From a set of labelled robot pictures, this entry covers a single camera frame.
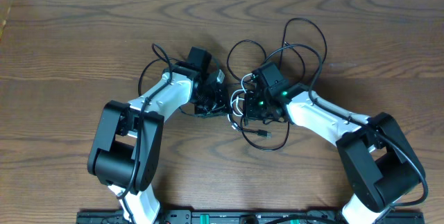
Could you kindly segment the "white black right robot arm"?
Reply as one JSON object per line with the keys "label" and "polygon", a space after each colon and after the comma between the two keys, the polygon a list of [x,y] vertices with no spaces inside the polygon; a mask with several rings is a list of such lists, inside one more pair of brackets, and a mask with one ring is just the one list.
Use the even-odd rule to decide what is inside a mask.
{"label": "white black right robot arm", "polygon": [[425,170],[397,121],[385,112],[356,114],[321,98],[310,86],[290,85],[277,65],[250,75],[244,121],[286,122],[306,128],[338,150],[353,195],[342,208],[346,223],[377,223],[399,199],[425,183]]}

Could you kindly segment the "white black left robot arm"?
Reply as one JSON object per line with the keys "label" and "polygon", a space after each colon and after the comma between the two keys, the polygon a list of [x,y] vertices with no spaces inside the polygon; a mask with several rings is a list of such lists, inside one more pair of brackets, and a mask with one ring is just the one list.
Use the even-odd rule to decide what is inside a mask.
{"label": "white black left robot arm", "polygon": [[197,118],[229,112],[224,73],[208,71],[214,61],[211,53],[194,46],[187,59],[180,61],[156,44],[152,49],[167,65],[160,81],[127,103],[105,104],[87,162],[88,172],[115,194],[129,223],[154,223],[159,214],[160,202],[151,183],[164,122],[188,103],[194,104]]}

